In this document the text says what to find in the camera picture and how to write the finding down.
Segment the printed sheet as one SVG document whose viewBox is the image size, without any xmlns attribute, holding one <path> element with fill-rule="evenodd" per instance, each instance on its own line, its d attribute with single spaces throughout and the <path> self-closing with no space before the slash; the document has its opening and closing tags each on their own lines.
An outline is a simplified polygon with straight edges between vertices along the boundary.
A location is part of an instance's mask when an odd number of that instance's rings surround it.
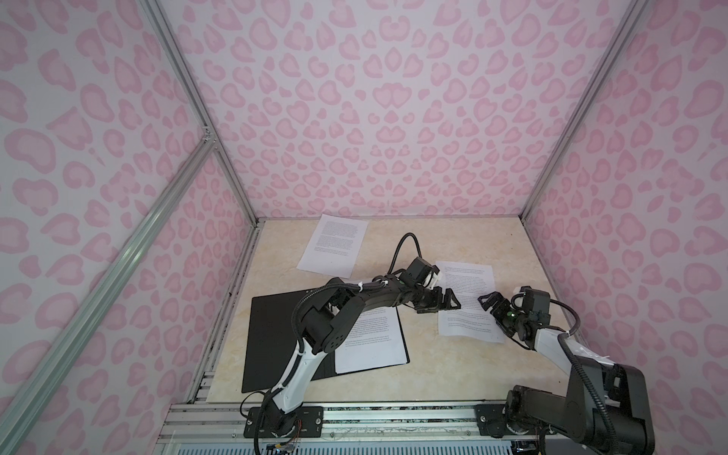
<svg viewBox="0 0 728 455">
<path fill-rule="evenodd" d="M 334 356 L 337 375 L 409 363 L 398 310 L 383 307 L 364 312 Z"/>
<path fill-rule="evenodd" d="M 368 221 L 322 214 L 297 269 L 349 279 L 368 225 Z"/>
<path fill-rule="evenodd" d="M 451 289 L 461 304 L 460 309 L 438 314 L 438 331 L 445 337 L 471 337 L 490 343 L 504 343 L 504 332 L 498 328 L 492 315 L 478 302 L 478 298 L 496 290 L 491 265 L 475 265 L 439 261 L 439 284 Z"/>
</svg>

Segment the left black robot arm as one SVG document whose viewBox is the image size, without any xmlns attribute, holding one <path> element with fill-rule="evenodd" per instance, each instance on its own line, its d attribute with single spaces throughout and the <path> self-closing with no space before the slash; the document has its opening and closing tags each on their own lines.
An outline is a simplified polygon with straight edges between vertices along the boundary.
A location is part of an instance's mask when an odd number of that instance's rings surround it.
<svg viewBox="0 0 728 455">
<path fill-rule="evenodd" d="M 263 394 L 256 424 L 275 436 L 297 426 L 314 379 L 333 377 L 339 349 L 362 314 L 412 304 L 416 313 L 459 310 L 454 291 L 438 286 L 440 270 L 421 257 L 363 284 L 333 278 L 305 291 L 261 296 L 251 304 L 243 388 Z"/>
</svg>

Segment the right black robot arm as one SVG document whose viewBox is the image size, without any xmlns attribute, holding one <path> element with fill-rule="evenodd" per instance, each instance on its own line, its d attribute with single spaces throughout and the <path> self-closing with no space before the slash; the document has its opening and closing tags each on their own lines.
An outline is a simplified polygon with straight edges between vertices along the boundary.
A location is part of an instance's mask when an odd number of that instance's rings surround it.
<svg viewBox="0 0 728 455">
<path fill-rule="evenodd" d="M 544 356 L 568 375 L 565 395 L 515 386 L 504 404 L 476 406 L 482 436 L 534 436 L 539 452 L 545 451 L 548 435 L 558 434 L 596 454 L 654 453 L 644 374 L 580 344 L 576 333 L 581 320 L 572 307 L 530 286 L 512 298 L 492 292 L 478 302 L 509 340 Z M 574 317 L 569 328 L 551 323 L 554 306 Z"/>
</svg>

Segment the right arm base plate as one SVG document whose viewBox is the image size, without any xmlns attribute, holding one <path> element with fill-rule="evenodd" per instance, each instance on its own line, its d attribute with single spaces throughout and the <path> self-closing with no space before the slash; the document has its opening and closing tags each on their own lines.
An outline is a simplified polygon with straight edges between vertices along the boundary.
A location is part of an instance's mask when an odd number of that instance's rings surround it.
<svg viewBox="0 0 728 455">
<path fill-rule="evenodd" d="M 504 403 L 483 403 L 474 406 L 476 424 L 482 437 L 504 438 L 509 435 Z"/>
</svg>

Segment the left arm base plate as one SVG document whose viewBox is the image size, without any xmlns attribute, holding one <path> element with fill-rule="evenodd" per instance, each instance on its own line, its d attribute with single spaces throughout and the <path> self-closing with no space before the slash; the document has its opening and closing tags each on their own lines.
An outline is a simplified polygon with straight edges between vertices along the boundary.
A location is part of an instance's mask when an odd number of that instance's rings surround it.
<svg viewBox="0 0 728 455">
<path fill-rule="evenodd" d="M 253 439 L 298 436 L 303 439 L 322 436 L 323 407 L 301 406 L 292 413 L 280 413 L 275 405 L 265 411 L 260 407 L 248 411 L 244 436 Z"/>
</svg>

